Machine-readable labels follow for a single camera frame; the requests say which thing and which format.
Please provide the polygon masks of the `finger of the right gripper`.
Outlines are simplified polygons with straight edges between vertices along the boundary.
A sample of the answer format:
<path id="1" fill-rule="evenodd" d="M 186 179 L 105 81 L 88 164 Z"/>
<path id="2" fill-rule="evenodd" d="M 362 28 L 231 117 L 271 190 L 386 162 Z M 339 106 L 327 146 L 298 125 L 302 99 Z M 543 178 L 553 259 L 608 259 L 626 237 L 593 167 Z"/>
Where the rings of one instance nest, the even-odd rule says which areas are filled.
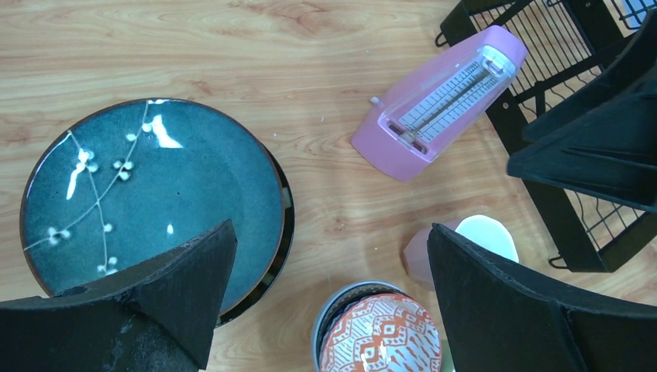
<path id="1" fill-rule="evenodd" d="M 656 82 L 642 81 L 510 156 L 507 174 L 656 211 Z"/>
<path id="2" fill-rule="evenodd" d="M 612 65 L 574 95 L 540 115 L 523 130 L 523 139 L 535 142 L 609 102 L 656 65 L 656 11 L 644 22 Z"/>

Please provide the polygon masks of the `red patterned bowl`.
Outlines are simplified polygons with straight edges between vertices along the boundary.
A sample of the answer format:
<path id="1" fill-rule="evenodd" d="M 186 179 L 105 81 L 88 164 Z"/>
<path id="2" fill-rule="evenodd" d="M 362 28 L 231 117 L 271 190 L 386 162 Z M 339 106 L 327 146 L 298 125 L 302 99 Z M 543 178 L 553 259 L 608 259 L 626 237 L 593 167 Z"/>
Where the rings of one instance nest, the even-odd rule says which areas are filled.
<path id="1" fill-rule="evenodd" d="M 428 311 L 397 293 L 367 296 L 322 337 L 319 371 L 439 371 L 439 332 Z"/>

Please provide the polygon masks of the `pink metronome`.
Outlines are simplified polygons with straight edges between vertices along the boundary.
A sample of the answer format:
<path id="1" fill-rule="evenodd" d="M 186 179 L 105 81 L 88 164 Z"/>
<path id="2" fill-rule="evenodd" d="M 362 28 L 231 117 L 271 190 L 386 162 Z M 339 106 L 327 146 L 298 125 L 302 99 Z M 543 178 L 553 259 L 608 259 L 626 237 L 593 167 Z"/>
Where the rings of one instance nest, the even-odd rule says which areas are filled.
<path id="1" fill-rule="evenodd" d="M 500 26 L 467 37 L 373 97 L 351 144 L 379 171 L 410 181 L 500 97 L 527 55 Z"/>

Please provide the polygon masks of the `black wire dish rack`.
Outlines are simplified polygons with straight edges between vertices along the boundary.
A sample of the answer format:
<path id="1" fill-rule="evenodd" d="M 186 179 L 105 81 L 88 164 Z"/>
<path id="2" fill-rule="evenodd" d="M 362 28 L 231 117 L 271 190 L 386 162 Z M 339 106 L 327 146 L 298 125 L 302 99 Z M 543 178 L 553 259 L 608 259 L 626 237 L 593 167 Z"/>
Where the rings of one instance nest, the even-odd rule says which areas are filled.
<path id="1" fill-rule="evenodd" d="M 487 110 L 558 254 L 613 272 L 656 236 L 656 3 L 461 1 L 436 45 L 490 26 L 529 55 Z"/>

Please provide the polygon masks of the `black bottom plate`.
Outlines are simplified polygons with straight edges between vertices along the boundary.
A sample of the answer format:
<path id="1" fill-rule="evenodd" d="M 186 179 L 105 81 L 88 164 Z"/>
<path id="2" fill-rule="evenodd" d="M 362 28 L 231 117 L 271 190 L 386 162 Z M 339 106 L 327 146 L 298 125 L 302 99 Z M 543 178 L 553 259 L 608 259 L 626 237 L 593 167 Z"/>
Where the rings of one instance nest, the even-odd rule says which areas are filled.
<path id="1" fill-rule="evenodd" d="M 295 210 L 292 190 L 287 176 L 276 157 L 266 146 L 263 145 L 263 148 L 267 152 L 267 155 L 277 172 L 280 181 L 280 192 L 284 204 L 283 225 L 279 243 L 267 270 L 264 272 L 257 285 L 255 285 L 241 301 L 219 314 L 215 328 L 223 326 L 224 324 L 238 318 L 266 295 L 283 271 L 284 265 L 286 264 L 291 251 L 295 228 Z"/>

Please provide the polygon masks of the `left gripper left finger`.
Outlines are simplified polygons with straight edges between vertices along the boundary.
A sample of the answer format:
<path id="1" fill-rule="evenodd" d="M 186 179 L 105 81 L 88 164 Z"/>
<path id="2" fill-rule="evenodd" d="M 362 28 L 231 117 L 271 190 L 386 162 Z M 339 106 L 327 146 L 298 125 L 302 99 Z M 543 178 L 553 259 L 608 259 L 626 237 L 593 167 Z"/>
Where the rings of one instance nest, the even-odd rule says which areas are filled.
<path id="1" fill-rule="evenodd" d="M 200 371 L 236 256 L 224 221 L 50 298 L 1 303 L 3 371 Z"/>

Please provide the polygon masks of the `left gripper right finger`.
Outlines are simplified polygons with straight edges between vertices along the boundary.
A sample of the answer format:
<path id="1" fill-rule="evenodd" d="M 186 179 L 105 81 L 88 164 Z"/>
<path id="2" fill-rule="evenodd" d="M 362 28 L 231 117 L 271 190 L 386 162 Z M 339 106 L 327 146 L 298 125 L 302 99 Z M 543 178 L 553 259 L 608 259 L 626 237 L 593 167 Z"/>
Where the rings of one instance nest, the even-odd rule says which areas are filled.
<path id="1" fill-rule="evenodd" d="M 458 371 L 654 371 L 656 309 L 558 281 L 433 225 L 430 267 Z"/>

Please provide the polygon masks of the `white patterned bowl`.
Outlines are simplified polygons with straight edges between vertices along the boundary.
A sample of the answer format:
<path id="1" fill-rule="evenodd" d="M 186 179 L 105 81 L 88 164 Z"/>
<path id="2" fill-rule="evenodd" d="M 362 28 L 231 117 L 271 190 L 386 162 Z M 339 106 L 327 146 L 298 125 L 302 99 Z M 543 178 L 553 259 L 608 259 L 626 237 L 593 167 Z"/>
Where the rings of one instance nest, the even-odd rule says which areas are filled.
<path id="1" fill-rule="evenodd" d="M 320 353 L 328 332 L 345 311 L 363 298 L 396 293 L 399 287 L 384 281 L 357 281 L 340 288 L 321 307 L 311 331 L 311 355 L 315 371 L 320 371 Z"/>

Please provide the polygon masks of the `pink mug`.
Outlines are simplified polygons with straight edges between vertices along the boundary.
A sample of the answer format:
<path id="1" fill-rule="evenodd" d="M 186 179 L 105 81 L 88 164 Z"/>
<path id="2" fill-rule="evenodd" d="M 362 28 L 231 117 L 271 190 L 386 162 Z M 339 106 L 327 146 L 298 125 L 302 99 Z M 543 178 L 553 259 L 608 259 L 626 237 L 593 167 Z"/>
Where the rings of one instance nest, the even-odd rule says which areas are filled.
<path id="1" fill-rule="evenodd" d="M 471 215 L 446 222 L 446 237 L 440 242 L 457 253 L 470 250 L 487 250 L 490 253 L 520 262 L 514 239 L 508 229 L 498 220 L 487 215 Z M 401 260 L 407 275 L 428 291 L 434 291 L 435 285 L 430 267 L 429 246 L 432 226 L 417 231 L 401 251 Z"/>

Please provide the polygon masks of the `dark blue floral plate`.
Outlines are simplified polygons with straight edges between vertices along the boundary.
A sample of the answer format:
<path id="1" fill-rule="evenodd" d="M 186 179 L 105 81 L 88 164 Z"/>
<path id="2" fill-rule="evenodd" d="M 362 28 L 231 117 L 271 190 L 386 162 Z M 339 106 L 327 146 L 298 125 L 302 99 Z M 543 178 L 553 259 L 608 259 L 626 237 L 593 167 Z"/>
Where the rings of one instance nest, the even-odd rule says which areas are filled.
<path id="1" fill-rule="evenodd" d="M 207 105 L 146 98 L 91 114 L 49 146 L 26 184 L 20 235 L 55 295 L 228 220 L 238 245 L 222 312 L 267 270 L 283 209 L 277 172 L 248 129 Z"/>

